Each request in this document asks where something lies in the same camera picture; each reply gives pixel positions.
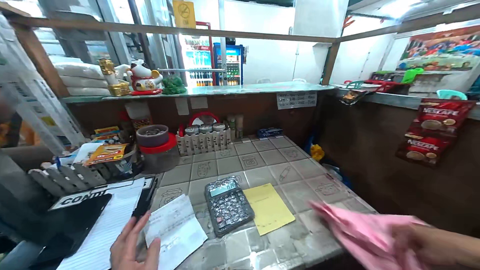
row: receipt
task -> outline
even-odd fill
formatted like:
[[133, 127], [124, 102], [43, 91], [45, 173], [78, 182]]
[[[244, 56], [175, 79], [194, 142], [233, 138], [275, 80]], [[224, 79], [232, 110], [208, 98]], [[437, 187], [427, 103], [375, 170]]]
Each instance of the receipt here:
[[148, 247], [156, 237], [162, 241], [159, 270], [174, 270], [208, 238], [185, 194], [153, 212], [144, 231]]

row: nescafe packet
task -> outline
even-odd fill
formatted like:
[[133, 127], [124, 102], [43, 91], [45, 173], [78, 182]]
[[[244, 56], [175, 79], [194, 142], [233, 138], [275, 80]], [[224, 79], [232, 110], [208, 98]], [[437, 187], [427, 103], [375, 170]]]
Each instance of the nescafe packet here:
[[455, 137], [428, 134], [420, 130], [410, 130], [405, 134], [405, 140], [400, 144], [396, 156], [406, 161], [434, 167], [441, 154], [453, 143]]
[[421, 129], [421, 132], [456, 136], [457, 129], [468, 117], [475, 103], [473, 100], [424, 98], [409, 131]]

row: brown wall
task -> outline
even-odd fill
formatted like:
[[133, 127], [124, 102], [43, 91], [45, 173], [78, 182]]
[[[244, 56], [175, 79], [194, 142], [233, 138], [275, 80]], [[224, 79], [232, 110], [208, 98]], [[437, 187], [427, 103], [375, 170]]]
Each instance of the brown wall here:
[[[164, 124], [176, 132], [180, 123], [187, 125], [194, 113], [208, 110], [221, 120], [228, 114], [243, 114], [244, 134], [256, 134], [258, 129], [281, 127], [284, 133], [298, 145], [302, 145], [313, 122], [315, 107], [278, 110], [276, 93], [209, 96], [208, 109], [190, 108], [190, 115], [178, 115], [175, 98], [150, 98], [148, 102], [154, 123]], [[96, 103], [69, 104], [72, 114], [80, 126], [88, 133], [102, 127], [119, 125], [119, 112], [124, 108], [124, 100]]]
[[480, 122], [467, 120], [437, 168], [395, 157], [416, 110], [333, 97], [321, 104], [319, 145], [350, 178], [353, 190], [381, 213], [480, 236]]

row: lucky cat figurine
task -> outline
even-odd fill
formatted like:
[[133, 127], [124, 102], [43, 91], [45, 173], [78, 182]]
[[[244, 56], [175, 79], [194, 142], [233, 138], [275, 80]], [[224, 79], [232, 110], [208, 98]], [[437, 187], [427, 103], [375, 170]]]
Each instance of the lucky cat figurine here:
[[151, 95], [162, 92], [162, 89], [157, 86], [163, 76], [157, 70], [150, 70], [143, 59], [132, 61], [127, 75], [131, 79], [132, 95]]

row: tiled counter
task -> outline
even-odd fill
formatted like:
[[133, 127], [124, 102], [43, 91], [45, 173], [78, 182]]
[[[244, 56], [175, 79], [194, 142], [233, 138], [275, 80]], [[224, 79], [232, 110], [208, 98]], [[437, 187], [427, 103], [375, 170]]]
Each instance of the tiled counter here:
[[[235, 175], [242, 189], [271, 183], [296, 220], [260, 236], [253, 221], [216, 238], [207, 209], [208, 183]], [[310, 209], [322, 200], [354, 211], [375, 210], [287, 137], [245, 138], [227, 150], [182, 157], [164, 173], [151, 210], [181, 194], [190, 197], [208, 240], [177, 269], [291, 269], [309, 267], [343, 252]]]

